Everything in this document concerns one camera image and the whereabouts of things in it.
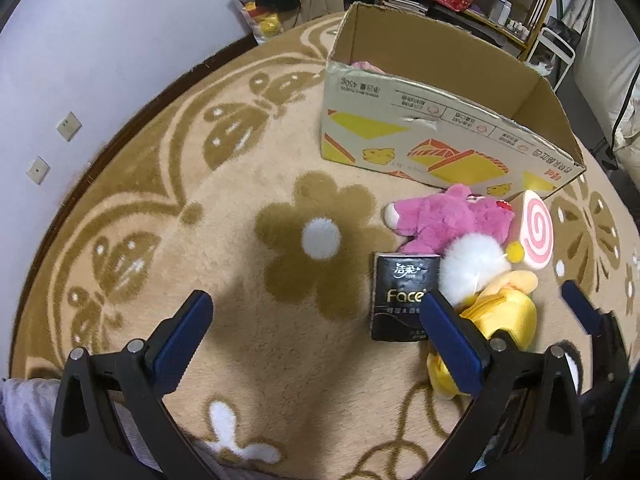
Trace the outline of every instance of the pink swirl pattern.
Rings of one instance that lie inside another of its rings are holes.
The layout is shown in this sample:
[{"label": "pink swirl pattern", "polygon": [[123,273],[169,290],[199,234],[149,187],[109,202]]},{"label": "pink swirl pattern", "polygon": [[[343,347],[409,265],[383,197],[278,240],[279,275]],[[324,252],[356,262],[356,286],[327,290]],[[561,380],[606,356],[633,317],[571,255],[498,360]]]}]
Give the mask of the pink swirl pattern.
[{"label": "pink swirl pattern", "polygon": [[528,259],[546,266],[554,248],[554,228],[549,209],[538,196],[530,197],[522,221],[522,246]]}]

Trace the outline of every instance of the beige carpet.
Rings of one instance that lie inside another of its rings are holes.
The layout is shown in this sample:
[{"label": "beige carpet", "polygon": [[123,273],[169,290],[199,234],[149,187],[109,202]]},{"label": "beige carpet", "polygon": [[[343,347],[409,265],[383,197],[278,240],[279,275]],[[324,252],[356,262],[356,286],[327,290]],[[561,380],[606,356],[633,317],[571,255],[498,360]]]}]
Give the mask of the beige carpet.
[{"label": "beige carpet", "polygon": [[[435,190],[320,158],[323,70],[339,22],[250,51],[124,147],[40,269],[15,376],[56,373],[79,344],[114,351],[146,337],[200,288],[214,324],[165,401],[221,460],[300,478],[396,480],[433,456],[464,402],[433,397],[420,344],[371,341],[368,314],[370,254],[401,241],[382,206]],[[630,349],[640,239],[584,156],[586,179],[548,200],[557,245],[534,301],[535,347],[574,341],[588,386],[588,339],[558,281],[575,278],[613,308]],[[334,228],[318,245],[321,231],[305,226],[320,218]]]}]

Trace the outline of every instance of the electrical socket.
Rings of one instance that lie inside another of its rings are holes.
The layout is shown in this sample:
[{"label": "electrical socket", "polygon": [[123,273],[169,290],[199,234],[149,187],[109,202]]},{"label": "electrical socket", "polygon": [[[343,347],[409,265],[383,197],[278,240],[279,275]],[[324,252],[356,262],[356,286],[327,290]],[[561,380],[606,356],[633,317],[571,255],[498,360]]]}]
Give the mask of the electrical socket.
[{"label": "electrical socket", "polygon": [[36,160],[33,161],[33,164],[29,168],[29,171],[27,171],[27,175],[29,175],[29,178],[33,180],[36,184],[40,184],[44,180],[44,178],[47,176],[47,173],[49,173],[50,169],[51,169],[50,165],[47,164],[44,160],[42,160],[40,157],[38,157]]},{"label": "electrical socket", "polygon": [[74,113],[69,112],[69,114],[58,123],[58,125],[56,126],[56,130],[65,138],[67,142],[69,142],[71,140],[71,137],[76,134],[81,126],[81,122],[78,121],[78,118],[74,115]]}]

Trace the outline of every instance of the black tissue package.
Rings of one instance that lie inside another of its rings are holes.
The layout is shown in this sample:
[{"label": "black tissue package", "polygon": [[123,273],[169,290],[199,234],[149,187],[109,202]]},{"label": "black tissue package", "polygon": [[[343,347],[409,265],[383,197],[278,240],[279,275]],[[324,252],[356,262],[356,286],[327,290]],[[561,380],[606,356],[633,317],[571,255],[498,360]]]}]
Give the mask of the black tissue package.
[{"label": "black tissue package", "polygon": [[427,339],[420,302],[438,288],[436,254],[376,253],[372,287],[371,338],[409,342]]}]

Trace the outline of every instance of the small white bottle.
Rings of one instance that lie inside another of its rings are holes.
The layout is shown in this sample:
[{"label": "small white bottle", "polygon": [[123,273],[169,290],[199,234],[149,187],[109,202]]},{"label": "small white bottle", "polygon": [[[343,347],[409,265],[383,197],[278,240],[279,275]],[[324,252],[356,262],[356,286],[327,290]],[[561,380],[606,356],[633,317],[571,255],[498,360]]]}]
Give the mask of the small white bottle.
[{"label": "small white bottle", "polygon": [[489,12],[489,21],[498,23],[498,19],[500,18],[500,14],[502,12],[502,8],[504,7],[504,3],[507,0],[495,0],[493,6],[491,7],[491,12]]},{"label": "small white bottle", "polygon": [[498,18],[498,25],[504,26],[507,22],[509,14],[511,13],[511,2],[505,2],[502,6],[502,11],[500,12],[500,17]]}]

